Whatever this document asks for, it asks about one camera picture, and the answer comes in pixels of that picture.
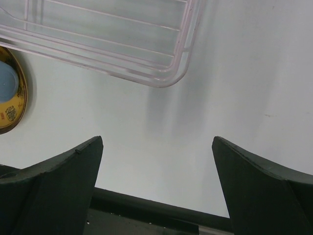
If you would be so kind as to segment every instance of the transparent container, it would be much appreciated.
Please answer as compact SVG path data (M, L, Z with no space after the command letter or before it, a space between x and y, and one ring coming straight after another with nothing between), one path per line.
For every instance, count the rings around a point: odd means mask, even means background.
M0 46L152 87L186 73L206 0L1 0Z

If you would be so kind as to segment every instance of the white surface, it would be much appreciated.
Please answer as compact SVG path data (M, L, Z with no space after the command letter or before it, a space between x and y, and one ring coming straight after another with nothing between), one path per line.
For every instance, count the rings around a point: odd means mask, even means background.
M23 55L34 97L0 136L0 162L26 167L101 135L98 187L223 216L215 135L313 174L313 1L208 3L170 88Z

